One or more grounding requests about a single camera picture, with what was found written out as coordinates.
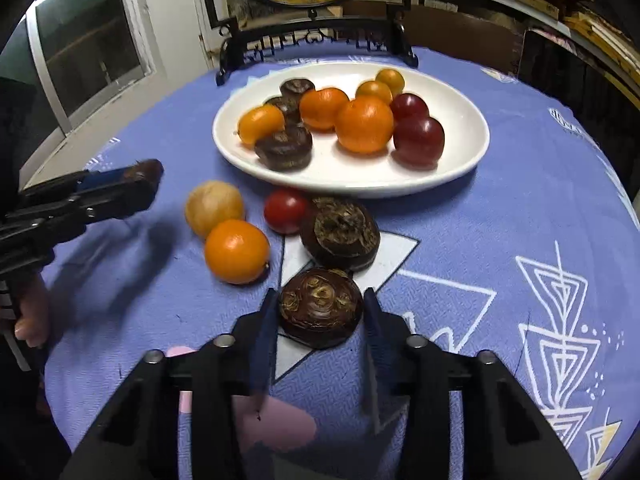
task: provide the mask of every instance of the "black metal stand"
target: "black metal stand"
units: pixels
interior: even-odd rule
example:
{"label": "black metal stand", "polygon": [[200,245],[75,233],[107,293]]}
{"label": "black metal stand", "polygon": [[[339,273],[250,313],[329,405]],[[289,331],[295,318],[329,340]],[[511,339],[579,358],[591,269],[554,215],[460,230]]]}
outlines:
{"label": "black metal stand", "polygon": [[392,18],[360,18],[357,16],[291,20],[276,25],[240,30],[235,18],[223,29],[228,30],[220,51],[220,70],[216,82],[223,85],[235,70],[275,57],[288,46],[343,42],[368,52],[388,52],[408,66],[418,66],[418,58],[404,36],[404,27]]}
{"label": "black metal stand", "polygon": [[255,1],[277,8],[306,9],[308,19],[289,20],[241,30],[235,17],[219,20],[213,0],[205,0],[210,27],[219,28],[221,36],[228,36],[220,50],[220,69],[216,75],[219,86],[223,85],[235,70],[274,58],[286,47],[305,43],[322,43],[325,40],[329,43],[351,44],[355,49],[363,49],[367,52],[388,52],[399,57],[408,66],[418,66],[418,59],[399,21],[402,11],[411,7],[411,0],[402,0],[401,5],[388,4],[385,18],[363,16],[318,18],[317,9],[346,0],[300,5],[286,5],[270,0]]}

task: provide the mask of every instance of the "person's hand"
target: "person's hand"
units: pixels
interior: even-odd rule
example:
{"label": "person's hand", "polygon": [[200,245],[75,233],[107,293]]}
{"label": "person's hand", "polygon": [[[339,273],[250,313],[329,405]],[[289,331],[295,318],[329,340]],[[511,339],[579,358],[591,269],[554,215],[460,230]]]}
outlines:
{"label": "person's hand", "polygon": [[40,273],[15,292],[22,317],[15,323],[15,338],[30,347],[43,345],[49,337],[49,297]]}

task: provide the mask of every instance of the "cherry tomato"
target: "cherry tomato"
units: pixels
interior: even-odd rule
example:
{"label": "cherry tomato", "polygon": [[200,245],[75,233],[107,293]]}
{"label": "cherry tomato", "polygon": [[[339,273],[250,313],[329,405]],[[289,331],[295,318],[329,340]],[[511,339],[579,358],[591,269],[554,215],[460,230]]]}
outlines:
{"label": "cherry tomato", "polygon": [[309,208],[309,200],[292,189],[277,189],[264,203],[267,225],[283,235],[297,233]]}
{"label": "cherry tomato", "polygon": [[394,130],[394,158],[403,164],[432,169],[444,151],[444,129],[433,117],[409,117]]}
{"label": "cherry tomato", "polygon": [[429,117],[429,107],[415,94],[398,94],[389,105],[396,121],[412,116]]}

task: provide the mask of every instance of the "white plate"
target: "white plate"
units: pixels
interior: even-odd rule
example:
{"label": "white plate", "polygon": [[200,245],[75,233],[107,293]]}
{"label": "white plate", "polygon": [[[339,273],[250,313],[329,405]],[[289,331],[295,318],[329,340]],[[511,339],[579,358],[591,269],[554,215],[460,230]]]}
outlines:
{"label": "white plate", "polygon": [[[280,84],[295,77],[310,79],[316,88],[335,86],[351,98],[356,88],[374,79],[388,65],[360,62],[320,62],[279,70],[233,94],[213,121],[213,139],[220,153],[240,170],[279,186],[313,192],[381,198],[402,196],[449,182],[472,170],[489,146],[489,127],[480,110],[462,93],[416,70],[396,67],[404,76],[405,91],[422,97],[430,114],[442,123],[445,145],[436,170],[415,171],[400,166],[387,154],[358,158],[338,149],[335,135],[314,134],[311,163],[303,170],[269,170],[251,150],[243,147],[236,126],[252,107],[280,94]],[[393,140],[388,152],[393,151]]]}

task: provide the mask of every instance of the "blue tablecloth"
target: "blue tablecloth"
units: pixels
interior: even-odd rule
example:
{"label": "blue tablecloth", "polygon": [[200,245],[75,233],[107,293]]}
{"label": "blue tablecloth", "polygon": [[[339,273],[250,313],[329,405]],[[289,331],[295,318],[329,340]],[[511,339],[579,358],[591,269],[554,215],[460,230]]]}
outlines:
{"label": "blue tablecloth", "polygon": [[[495,350],[584,477],[596,479],[640,419],[638,220],[570,110],[494,71],[416,51],[419,70],[479,107],[491,144],[477,170],[450,184],[367,202],[383,232],[384,257],[356,280],[378,288],[386,310],[443,348]],[[72,447],[147,349],[199,348],[307,263],[295,238],[283,240],[264,224],[272,187],[227,164],[211,138],[213,117],[231,92],[285,67],[257,65],[221,88],[208,73],[137,118],[90,161],[89,168],[104,170],[158,158],[165,174],[149,211],[91,226],[58,247],[46,269],[56,341],[46,393]],[[264,282],[227,285],[204,264],[182,211],[188,192],[208,179],[238,186],[248,221],[268,234],[272,266]],[[252,478],[271,474],[273,451],[339,478],[386,479],[398,460],[406,405],[378,394],[360,327],[329,351],[280,337],[263,417],[258,421],[241,398],[236,411]],[[462,476],[461,417],[454,397],[452,478]],[[184,454],[181,467],[188,477]]]}

